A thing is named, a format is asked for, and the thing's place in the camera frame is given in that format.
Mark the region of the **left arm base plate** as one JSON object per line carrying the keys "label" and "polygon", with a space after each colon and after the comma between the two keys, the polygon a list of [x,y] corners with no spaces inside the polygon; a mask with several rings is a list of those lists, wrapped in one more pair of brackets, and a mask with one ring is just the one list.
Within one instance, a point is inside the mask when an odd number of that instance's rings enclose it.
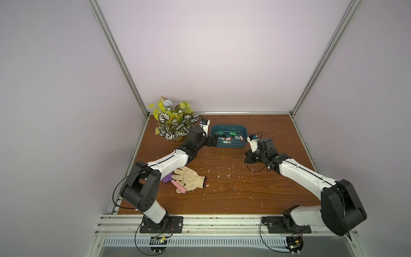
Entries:
{"label": "left arm base plate", "polygon": [[155,223],[149,217],[143,216],[140,233],[182,233],[183,216],[166,216],[160,223]]}

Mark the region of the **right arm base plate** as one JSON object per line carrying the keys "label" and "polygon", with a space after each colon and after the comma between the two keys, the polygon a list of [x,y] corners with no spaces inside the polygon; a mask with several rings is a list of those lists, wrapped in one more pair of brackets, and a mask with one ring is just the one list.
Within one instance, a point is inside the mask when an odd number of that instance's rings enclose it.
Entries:
{"label": "right arm base plate", "polygon": [[312,233],[310,226],[299,226],[290,217],[263,216],[261,221],[267,227],[269,233]]}

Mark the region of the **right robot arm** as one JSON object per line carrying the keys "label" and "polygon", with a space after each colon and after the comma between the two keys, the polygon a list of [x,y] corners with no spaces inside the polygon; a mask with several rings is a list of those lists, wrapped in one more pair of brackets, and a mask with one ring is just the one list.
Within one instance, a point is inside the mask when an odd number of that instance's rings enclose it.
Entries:
{"label": "right robot arm", "polygon": [[366,210],[352,183],[325,177],[301,165],[286,154],[279,154],[269,138],[247,138],[250,150],[245,163],[262,163],[268,171],[298,183],[321,202],[320,206],[294,206],[283,213],[282,224],[287,230],[294,227],[326,227],[338,236],[348,234],[367,219]]}

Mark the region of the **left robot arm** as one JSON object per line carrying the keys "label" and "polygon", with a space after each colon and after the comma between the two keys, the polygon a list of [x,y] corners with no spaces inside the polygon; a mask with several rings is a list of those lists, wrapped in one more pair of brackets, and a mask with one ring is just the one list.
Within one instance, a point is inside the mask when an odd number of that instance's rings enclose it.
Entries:
{"label": "left robot arm", "polygon": [[156,200],[161,180],[191,163],[202,147],[216,147],[217,143],[217,133],[208,136],[203,128],[192,128],[186,140],[171,154],[150,163],[135,163],[119,190],[120,196],[163,229],[169,214]]}

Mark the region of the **teal plastic storage box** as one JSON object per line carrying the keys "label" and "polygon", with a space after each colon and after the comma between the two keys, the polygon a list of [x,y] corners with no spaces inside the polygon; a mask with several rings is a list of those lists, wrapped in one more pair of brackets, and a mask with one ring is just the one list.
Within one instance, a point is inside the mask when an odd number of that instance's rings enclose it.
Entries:
{"label": "teal plastic storage box", "polygon": [[244,148],[247,145],[247,129],[242,125],[217,124],[211,128],[217,134],[217,148]]}

